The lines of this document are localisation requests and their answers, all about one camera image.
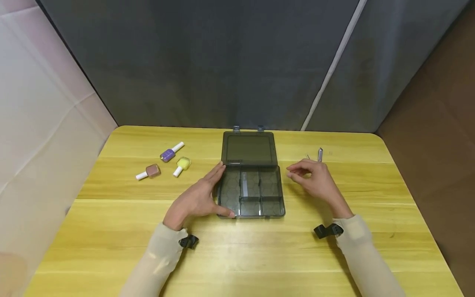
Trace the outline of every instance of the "black wrist strap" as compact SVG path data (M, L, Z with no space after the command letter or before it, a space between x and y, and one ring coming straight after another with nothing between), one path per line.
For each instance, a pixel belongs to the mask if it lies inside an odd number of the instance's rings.
M194 235L188 235L188 237L182 238L178 241L178 243L183 248L195 249L196 245L198 244L198 237Z
M318 238L322 239L329 235L340 235L343 234L343 228L333 223L327 228L324 225L320 225L313 230Z

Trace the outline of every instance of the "person's left hand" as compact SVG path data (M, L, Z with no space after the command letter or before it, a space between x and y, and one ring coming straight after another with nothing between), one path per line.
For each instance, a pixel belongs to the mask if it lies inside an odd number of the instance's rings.
M219 162L205 177L189 187L173 202L163 219L163 224L170 229L179 231L189 216L202 217L219 214L234 218L232 210L217 205L212 196L213 187L221 179L226 166Z

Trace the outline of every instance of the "white wall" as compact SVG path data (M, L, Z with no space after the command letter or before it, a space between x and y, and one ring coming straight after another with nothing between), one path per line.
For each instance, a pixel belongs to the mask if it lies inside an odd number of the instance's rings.
M0 296L22 294L116 127L35 1L0 0Z

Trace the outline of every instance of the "gray backdrop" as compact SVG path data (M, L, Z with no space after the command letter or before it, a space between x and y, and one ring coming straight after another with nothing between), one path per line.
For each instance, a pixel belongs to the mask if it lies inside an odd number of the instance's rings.
M375 132L468 0L368 0L307 126Z
M38 0L119 125L299 130L357 0ZM466 1L368 0L308 130L373 132Z

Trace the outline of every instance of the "beige sleeve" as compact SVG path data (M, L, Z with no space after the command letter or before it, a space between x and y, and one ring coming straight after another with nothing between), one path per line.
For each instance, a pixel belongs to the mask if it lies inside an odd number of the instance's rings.
M119 296L157 297L180 259L183 248L178 241L187 236L185 229L174 231L160 223Z
M400 297L406 294L388 265L373 245L371 232L359 215L350 219L333 219L343 228L336 241L345 255L363 297Z

